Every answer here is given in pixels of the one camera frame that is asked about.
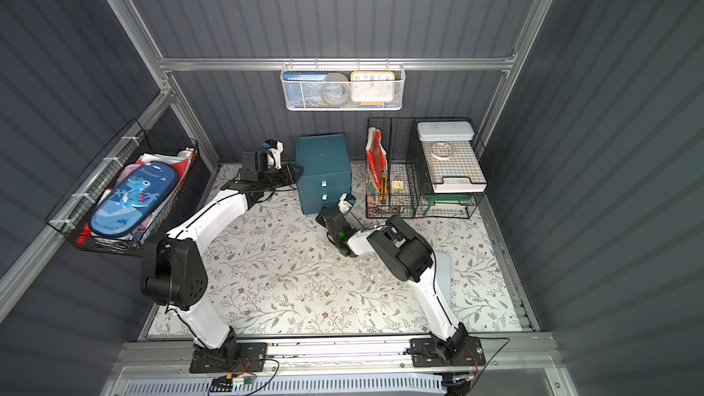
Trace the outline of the teal drawer cabinet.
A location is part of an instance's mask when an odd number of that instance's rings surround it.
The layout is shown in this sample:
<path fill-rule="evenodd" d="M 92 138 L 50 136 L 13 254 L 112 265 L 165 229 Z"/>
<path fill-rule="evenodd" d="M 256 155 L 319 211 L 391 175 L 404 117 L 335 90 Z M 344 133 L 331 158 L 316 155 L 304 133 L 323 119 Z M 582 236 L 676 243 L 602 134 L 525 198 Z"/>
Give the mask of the teal drawer cabinet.
<path fill-rule="evenodd" d="M 352 172 L 344 134 L 299 137 L 295 162 L 304 168 L 297 183 L 302 213 L 317 215 L 351 194 Z"/>

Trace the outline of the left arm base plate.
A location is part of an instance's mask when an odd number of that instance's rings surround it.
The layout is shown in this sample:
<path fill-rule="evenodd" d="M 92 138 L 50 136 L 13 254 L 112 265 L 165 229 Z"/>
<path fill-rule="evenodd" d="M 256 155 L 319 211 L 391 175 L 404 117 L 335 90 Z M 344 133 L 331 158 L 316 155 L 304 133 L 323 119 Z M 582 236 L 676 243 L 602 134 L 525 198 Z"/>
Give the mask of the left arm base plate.
<path fill-rule="evenodd" d="M 234 352 L 227 346 L 220 349 L 194 347 L 189 372 L 192 374 L 235 373 L 247 370 L 261 372 L 267 359 L 266 343 L 238 343 Z"/>

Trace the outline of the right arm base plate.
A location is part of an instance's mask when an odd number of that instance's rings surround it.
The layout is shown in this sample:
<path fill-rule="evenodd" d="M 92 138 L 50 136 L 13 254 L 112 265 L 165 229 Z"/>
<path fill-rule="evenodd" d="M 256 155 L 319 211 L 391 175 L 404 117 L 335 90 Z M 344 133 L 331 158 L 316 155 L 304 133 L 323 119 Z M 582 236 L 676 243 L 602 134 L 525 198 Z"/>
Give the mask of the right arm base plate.
<path fill-rule="evenodd" d="M 405 353 L 412 357 L 414 368 L 484 366 L 484 349 L 478 337 L 462 341 L 440 341 L 432 337 L 416 337 Z"/>

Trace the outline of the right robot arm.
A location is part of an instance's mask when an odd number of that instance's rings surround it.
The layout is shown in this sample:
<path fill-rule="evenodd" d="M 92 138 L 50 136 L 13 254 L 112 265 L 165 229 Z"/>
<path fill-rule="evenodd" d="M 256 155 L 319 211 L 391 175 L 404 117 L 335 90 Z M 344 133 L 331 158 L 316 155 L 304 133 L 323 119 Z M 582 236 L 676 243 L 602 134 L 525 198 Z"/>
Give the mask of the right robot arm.
<path fill-rule="evenodd" d="M 329 242 L 348 258 L 379 256 L 388 271 L 411 288 L 428 320 L 438 355 L 455 357 L 468 341 L 469 332 L 438 284 L 434 249 L 397 214 L 375 227 L 352 227 L 347 215 L 355 203 L 353 195 L 342 194 L 336 205 L 320 210 L 316 221 L 326 229 Z"/>

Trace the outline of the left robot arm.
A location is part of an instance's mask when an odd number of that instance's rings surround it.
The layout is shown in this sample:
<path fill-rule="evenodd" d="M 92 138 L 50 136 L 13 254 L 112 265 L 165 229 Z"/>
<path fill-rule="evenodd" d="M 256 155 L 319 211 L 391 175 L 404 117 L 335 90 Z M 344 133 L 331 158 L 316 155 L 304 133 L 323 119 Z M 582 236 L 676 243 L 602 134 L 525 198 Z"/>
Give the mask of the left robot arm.
<path fill-rule="evenodd" d="M 208 297 L 205 251 L 235 219 L 278 189 L 296 185 L 304 173 L 302 166 L 281 161 L 278 151 L 260 147 L 246 154 L 236 176 L 210 203 L 161 238 L 149 238 L 141 252 L 142 293 L 176 313 L 194 344 L 207 350 L 233 351 L 237 341 Z"/>

